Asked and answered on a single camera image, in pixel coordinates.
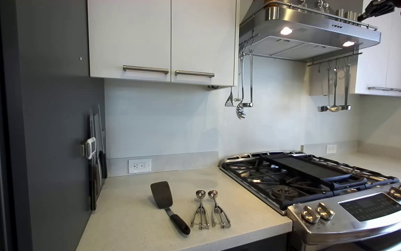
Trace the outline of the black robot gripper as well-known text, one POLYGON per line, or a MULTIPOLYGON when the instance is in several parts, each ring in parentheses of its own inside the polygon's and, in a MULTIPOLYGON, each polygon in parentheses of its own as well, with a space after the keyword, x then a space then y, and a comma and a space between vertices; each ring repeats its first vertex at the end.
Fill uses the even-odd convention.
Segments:
POLYGON ((358 15, 358 21, 362 22, 370 17, 390 14, 394 8, 401 10, 401 0, 372 0, 365 11, 358 15))

